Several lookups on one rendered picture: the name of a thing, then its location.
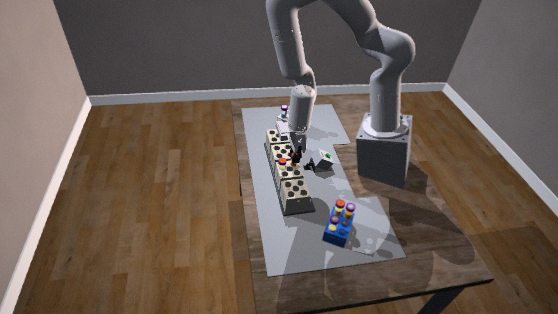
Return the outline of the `white bucket adapter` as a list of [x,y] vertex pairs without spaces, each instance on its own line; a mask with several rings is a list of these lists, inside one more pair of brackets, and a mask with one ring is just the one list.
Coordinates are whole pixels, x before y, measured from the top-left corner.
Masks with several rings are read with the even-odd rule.
[[290,157],[290,143],[289,144],[278,144],[278,145],[271,145],[270,150],[270,161],[272,165],[273,172],[275,174],[275,165],[278,162],[279,158],[285,158],[287,161],[291,161]]
[[280,198],[285,213],[308,210],[310,197],[304,178],[281,181]]
[[266,130],[266,147],[267,147],[269,157],[270,157],[271,145],[289,144],[289,143],[290,143],[289,135],[287,137],[287,141],[280,141],[277,129]]
[[280,192],[280,188],[281,188],[281,181],[303,179],[303,174],[302,174],[299,163],[295,167],[291,166],[290,163],[291,163],[291,161],[287,161],[286,166],[284,168],[281,168],[281,167],[279,167],[278,162],[276,162],[276,165],[275,165],[275,180],[276,180],[279,192]]

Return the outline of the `blue tube rack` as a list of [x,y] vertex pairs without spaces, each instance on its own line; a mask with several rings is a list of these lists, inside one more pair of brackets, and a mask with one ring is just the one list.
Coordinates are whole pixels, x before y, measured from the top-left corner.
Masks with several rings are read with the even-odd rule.
[[[335,207],[333,207],[330,217],[332,215],[335,215],[333,213],[334,210],[335,210]],[[351,227],[351,224],[352,224],[352,221],[353,221],[353,217],[354,217],[354,215],[352,215],[351,219],[349,219],[349,220],[345,219],[344,218],[344,213],[345,213],[345,210],[343,210],[342,214],[340,216],[338,216],[340,218],[340,222],[339,222],[338,227],[337,227],[335,232],[331,232],[331,231],[328,230],[328,226],[329,226],[329,223],[330,223],[330,217],[329,217],[327,226],[326,226],[325,231],[324,231],[322,241],[325,241],[325,242],[328,242],[330,244],[333,244],[333,245],[339,246],[341,248],[344,248],[345,243],[347,241],[349,231],[350,231],[350,227]],[[343,221],[348,222],[349,225],[341,223]],[[341,229],[343,229],[343,230],[341,230]],[[339,231],[339,233],[338,233],[338,231]]]

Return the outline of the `white tube rack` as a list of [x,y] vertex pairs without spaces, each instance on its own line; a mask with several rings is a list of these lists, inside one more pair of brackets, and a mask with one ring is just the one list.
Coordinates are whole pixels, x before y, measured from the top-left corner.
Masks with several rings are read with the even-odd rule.
[[281,114],[280,114],[280,115],[277,117],[277,121],[281,121],[281,119],[282,119],[282,120],[288,122],[288,118],[289,118],[289,115],[287,115],[286,118],[281,118]]

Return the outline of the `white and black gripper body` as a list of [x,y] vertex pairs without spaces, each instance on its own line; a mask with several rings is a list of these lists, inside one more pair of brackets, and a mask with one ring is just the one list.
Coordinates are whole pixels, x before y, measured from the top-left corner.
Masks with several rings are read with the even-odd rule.
[[298,151],[299,146],[301,146],[303,153],[305,153],[307,144],[307,130],[289,133],[289,141],[295,154]]

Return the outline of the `grey bench mat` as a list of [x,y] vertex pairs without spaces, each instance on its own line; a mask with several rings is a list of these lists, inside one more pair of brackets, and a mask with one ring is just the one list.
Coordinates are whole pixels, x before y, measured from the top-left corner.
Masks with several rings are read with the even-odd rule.
[[[283,216],[264,143],[281,107],[241,108],[267,276],[406,258],[377,196],[355,198],[333,145],[351,144],[332,104],[313,105],[300,168],[315,212]],[[332,171],[307,170],[317,149],[329,152]],[[322,241],[338,199],[356,206],[344,248]]]

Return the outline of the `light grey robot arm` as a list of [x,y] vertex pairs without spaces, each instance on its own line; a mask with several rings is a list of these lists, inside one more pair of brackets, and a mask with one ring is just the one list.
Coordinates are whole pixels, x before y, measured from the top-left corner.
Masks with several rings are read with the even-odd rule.
[[[287,141],[287,133],[310,128],[316,84],[313,71],[305,62],[297,12],[314,1],[317,0],[266,0],[281,73],[295,83],[291,90],[288,122],[276,121],[280,141]],[[368,0],[322,1],[351,28],[360,49],[382,63],[382,68],[375,70],[370,77],[372,125],[368,117],[363,122],[363,131],[377,139],[403,135],[408,123],[400,113],[401,76],[414,59],[414,41],[407,34],[380,24]]]

